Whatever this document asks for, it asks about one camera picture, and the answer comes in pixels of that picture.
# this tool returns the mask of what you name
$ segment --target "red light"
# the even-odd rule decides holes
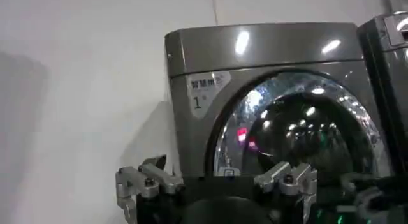
[[[247,137],[247,132],[248,132],[247,128],[240,128],[237,131],[238,141],[240,142],[245,141],[245,138]]]

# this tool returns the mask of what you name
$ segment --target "label sticker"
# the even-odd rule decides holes
[[[204,117],[214,98],[230,81],[231,74],[228,71],[189,75],[187,86],[193,116]]]

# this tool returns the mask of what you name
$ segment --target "top panel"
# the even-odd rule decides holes
[[[349,23],[250,24],[166,35],[168,75],[273,64],[362,60]]]

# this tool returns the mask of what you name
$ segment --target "front-load washing machine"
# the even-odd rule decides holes
[[[390,174],[354,24],[201,27],[165,40],[183,175],[310,163],[323,204],[344,195],[340,174]],[[348,218],[327,214],[323,223]]]
[[[408,172],[408,13],[358,29],[395,172]]]

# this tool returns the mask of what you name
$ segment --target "white wall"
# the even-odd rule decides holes
[[[219,24],[354,22],[384,13],[384,0],[216,0]]]
[[[215,0],[220,24],[354,21],[380,0]],[[0,222],[125,223],[114,172],[169,153],[163,36],[212,0],[0,0]]]

